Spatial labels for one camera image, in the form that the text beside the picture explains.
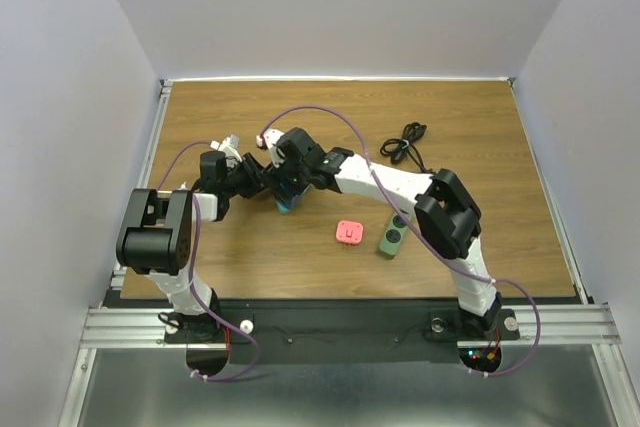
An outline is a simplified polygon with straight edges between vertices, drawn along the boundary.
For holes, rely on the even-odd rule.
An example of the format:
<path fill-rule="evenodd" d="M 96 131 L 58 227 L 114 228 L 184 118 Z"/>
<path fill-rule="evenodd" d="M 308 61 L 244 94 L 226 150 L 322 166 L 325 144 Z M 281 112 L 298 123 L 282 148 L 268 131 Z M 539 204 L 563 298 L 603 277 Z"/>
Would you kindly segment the teal triangular power strip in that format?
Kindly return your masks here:
<path fill-rule="evenodd" d="M 283 215 L 291 213 L 296 208 L 297 204 L 298 202 L 296 200 L 293 200 L 291 202 L 281 202 L 279 200 L 276 201 L 276 207 L 278 211 Z"/>

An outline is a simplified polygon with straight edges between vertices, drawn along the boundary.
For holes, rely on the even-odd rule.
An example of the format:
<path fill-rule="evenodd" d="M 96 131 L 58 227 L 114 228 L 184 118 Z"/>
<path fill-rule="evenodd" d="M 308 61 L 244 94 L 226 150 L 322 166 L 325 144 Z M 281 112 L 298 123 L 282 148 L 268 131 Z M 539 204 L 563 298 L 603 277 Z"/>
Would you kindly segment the blue cube socket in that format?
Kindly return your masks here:
<path fill-rule="evenodd" d="M 281 195 L 279 201 L 291 202 L 293 200 L 296 200 L 299 203 L 310 188 L 310 184 L 300 184 L 283 187 L 283 194 Z"/>

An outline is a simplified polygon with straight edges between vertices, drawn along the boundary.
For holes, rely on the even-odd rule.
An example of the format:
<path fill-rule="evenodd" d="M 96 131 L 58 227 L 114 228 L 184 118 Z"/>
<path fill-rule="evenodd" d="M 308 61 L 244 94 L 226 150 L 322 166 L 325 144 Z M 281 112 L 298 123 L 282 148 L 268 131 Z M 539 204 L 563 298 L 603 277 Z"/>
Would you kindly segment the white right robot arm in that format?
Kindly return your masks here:
<path fill-rule="evenodd" d="M 451 271 L 463 331 L 482 337 L 495 328 L 502 303 L 483 257 L 481 211 L 454 172 L 410 173 L 348 149 L 326 151 L 301 128 L 267 129 L 256 143 L 269 153 L 272 189 L 283 203 L 312 186 L 387 202 L 402 220 L 411 214 L 419 238 Z"/>

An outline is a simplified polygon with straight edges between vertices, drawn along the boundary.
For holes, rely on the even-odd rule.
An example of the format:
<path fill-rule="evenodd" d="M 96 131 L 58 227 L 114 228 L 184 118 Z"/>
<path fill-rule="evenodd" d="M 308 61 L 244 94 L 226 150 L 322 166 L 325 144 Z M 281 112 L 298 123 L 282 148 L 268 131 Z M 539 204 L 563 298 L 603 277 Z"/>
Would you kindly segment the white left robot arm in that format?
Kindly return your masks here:
<path fill-rule="evenodd" d="M 188 318 L 199 340 L 215 339 L 222 329 L 215 291 L 195 273 L 193 234 L 204 222 L 224 219 L 235 196 L 251 198 L 267 188 L 271 164 L 236 152 L 236 138 L 214 143 L 200 154 L 192 185 L 169 193 L 136 188 L 131 192 L 116 241 L 120 265 L 143 276 L 164 293 L 174 311 Z"/>

